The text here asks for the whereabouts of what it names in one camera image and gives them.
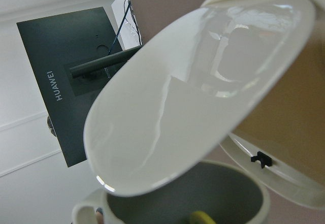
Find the black Huawei monitor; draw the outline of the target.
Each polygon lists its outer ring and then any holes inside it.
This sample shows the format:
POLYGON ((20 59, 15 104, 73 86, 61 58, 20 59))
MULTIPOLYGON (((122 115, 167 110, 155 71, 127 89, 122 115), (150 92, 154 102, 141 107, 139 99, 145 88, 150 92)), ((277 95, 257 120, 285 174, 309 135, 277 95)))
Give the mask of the black Huawei monitor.
POLYGON ((71 68, 122 51, 104 8, 21 21, 17 27, 68 167, 86 160, 83 128, 96 97, 125 64, 80 76, 71 68))

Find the person in yellow shirt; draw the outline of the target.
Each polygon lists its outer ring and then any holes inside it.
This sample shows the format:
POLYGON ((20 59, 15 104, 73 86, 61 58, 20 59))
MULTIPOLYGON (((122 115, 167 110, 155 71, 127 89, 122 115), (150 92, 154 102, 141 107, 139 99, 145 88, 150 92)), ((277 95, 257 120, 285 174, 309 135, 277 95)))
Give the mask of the person in yellow shirt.
POLYGON ((54 137, 57 137, 56 132, 55 132, 55 129, 54 129, 53 124, 52 124, 52 121, 51 121, 51 119, 50 119, 49 116, 47 116, 47 125, 48 125, 48 129, 49 129, 50 133, 54 137))

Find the yellow-green lemon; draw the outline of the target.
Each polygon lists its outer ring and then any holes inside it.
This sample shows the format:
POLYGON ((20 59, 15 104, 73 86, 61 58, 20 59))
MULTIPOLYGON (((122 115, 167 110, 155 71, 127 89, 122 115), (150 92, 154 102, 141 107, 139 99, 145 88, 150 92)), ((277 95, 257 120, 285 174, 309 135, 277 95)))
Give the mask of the yellow-green lemon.
POLYGON ((192 212, 189 216, 190 224, 216 224, 216 222, 204 211, 192 212))

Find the white cup with handle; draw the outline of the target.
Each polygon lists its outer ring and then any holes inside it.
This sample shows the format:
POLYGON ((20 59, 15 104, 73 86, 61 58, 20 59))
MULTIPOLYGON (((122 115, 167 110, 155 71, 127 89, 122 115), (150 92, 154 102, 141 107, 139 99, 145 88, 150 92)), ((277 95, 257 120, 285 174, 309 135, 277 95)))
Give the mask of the white cup with handle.
POLYGON ((72 211, 73 223, 189 223, 203 211, 216 223, 267 223, 270 197, 252 175, 229 164, 202 161, 171 183, 136 197, 97 189, 72 211))

